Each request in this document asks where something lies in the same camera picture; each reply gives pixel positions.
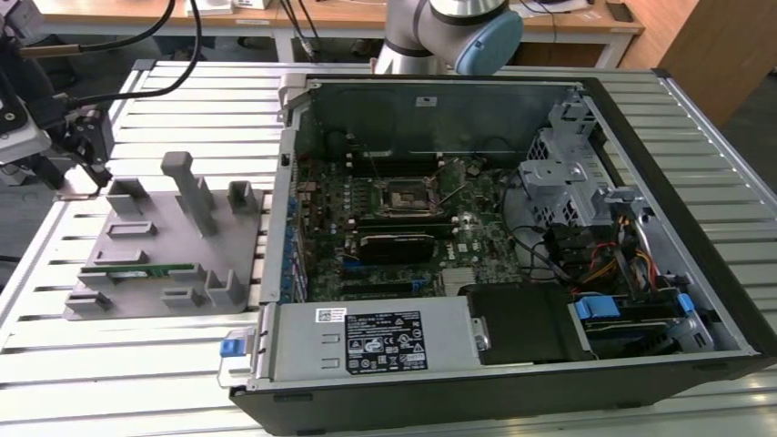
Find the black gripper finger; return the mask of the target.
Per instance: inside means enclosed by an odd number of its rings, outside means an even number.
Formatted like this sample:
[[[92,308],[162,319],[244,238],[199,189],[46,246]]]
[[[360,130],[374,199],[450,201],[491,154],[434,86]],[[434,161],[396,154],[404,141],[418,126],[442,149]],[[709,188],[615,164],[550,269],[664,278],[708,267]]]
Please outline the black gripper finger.
[[[110,185],[114,174],[107,167],[115,147],[110,111],[87,107],[71,111],[60,141],[62,154],[75,163],[64,176],[62,197],[95,197]]]
[[[30,157],[30,169],[36,177],[52,190],[59,190],[64,184],[64,175],[48,157],[36,154]]]

